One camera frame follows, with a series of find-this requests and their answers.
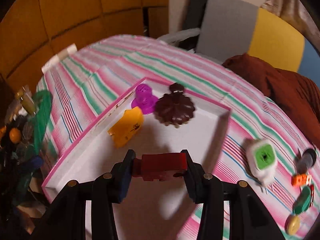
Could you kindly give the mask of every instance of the chair armrest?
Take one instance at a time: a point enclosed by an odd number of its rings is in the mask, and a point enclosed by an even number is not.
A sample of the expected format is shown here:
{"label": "chair armrest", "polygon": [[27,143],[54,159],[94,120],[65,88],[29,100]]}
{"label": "chair armrest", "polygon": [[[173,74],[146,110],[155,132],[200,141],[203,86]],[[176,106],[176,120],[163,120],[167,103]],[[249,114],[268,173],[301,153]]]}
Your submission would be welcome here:
{"label": "chair armrest", "polygon": [[195,37],[200,34],[200,28],[193,28],[188,30],[179,31],[176,33],[169,33],[159,37],[157,40],[164,41],[166,43],[172,43],[177,41],[184,41],[187,38]]}

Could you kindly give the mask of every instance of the orange toy piece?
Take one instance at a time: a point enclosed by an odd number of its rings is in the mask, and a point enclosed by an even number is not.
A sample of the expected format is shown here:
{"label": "orange toy piece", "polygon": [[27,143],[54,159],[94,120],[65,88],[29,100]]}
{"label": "orange toy piece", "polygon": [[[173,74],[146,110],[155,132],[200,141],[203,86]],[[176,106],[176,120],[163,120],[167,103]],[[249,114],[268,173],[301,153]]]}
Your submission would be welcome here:
{"label": "orange toy piece", "polygon": [[22,139],[21,132],[18,128],[12,128],[10,130],[9,137],[14,144],[19,143]]}
{"label": "orange toy piece", "polygon": [[0,141],[1,141],[2,137],[4,136],[5,132],[6,132],[6,127],[4,126],[0,129]]}
{"label": "orange toy piece", "polygon": [[116,148],[124,146],[140,130],[142,124],[143,114],[138,106],[125,110],[120,120],[108,130]]}
{"label": "orange toy piece", "polygon": [[295,175],[292,176],[291,178],[291,185],[292,186],[301,186],[301,185],[309,185],[311,183],[311,175],[307,174],[300,174],[300,175]]}

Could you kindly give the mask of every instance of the brown flower-shaped toy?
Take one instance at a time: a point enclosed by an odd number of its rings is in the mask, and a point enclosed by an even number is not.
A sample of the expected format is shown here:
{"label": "brown flower-shaped toy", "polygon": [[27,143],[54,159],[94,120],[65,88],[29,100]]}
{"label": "brown flower-shaped toy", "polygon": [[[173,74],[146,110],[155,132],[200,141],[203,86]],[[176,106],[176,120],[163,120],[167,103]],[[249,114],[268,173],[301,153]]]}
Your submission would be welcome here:
{"label": "brown flower-shaped toy", "polygon": [[193,118],[195,106],[189,97],[186,97],[184,86],[174,83],[169,86],[170,94],[164,94],[155,105],[156,118],[166,126],[173,124],[176,128],[186,124]]}

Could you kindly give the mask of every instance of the yellow button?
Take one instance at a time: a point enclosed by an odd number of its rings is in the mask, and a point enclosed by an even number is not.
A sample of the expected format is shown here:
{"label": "yellow button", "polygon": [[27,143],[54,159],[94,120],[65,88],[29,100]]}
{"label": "yellow button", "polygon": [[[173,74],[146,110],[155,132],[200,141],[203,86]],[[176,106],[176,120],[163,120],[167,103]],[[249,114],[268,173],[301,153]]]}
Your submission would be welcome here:
{"label": "yellow button", "polygon": [[300,218],[298,216],[291,215],[287,225],[287,233],[291,236],[295,235],[300,227]]}

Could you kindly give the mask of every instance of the pink and green striped fabric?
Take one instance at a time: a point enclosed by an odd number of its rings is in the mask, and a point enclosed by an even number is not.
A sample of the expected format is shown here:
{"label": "pink and green striped fabric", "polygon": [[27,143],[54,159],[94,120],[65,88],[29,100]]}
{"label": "pink and green striped fabric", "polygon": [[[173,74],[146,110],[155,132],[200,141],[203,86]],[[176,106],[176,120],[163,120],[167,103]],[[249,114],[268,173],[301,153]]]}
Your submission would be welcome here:
{"label": "pink and green striped fabric", "polygon": [[[47,171],[111,102],[145,76],[179,82],[232,109],[230,127],[214,175],[232,183],[246,180],[285,238],[302,239],[319,214],[319,162],[310,171],[315,184],[314,205],[300,215],[301,226],[295,236],[285,233],[284,224],[300,194],[300,188],[291,186],[294,159],[299,151],[304,152],[312,145],[272,100],[230,70],[151,38],[110,37],[81,49],[42,77],[37,90],[49,90],[53,95],[43,141]],[[279,160],[274,190],[268,187],[267,194],[249,175],[244,152],[247,140],[258,138],[268,138],[274,143]],[[198,205],[178,239],[196,239],[201,213],[202,205]],[[225,202],[225,239],[229,238],[229,219],[229,204]]]}

